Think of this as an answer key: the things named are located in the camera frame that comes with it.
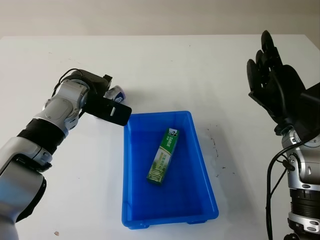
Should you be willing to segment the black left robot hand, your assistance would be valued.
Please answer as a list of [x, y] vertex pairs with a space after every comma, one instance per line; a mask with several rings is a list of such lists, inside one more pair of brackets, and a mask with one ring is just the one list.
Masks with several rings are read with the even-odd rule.
[[100, 97], [105, 96], [113, 79], [110, 75], [99, 76], [83, 69], [75, 70], [70, 74], [70, 77], [72, 80], [84, 82], [89, 87], [90, 92], [96, 93]]

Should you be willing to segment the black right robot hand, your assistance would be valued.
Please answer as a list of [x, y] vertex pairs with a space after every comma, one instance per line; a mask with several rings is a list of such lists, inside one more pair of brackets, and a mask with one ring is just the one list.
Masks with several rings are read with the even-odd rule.
[[291, 124], [297, 116], [298, 98], [306, 88], [296, 70], [283, 64], [271, 34], [261, 35], [261, 49], [246, 65], [249, 96], [278, 125]]

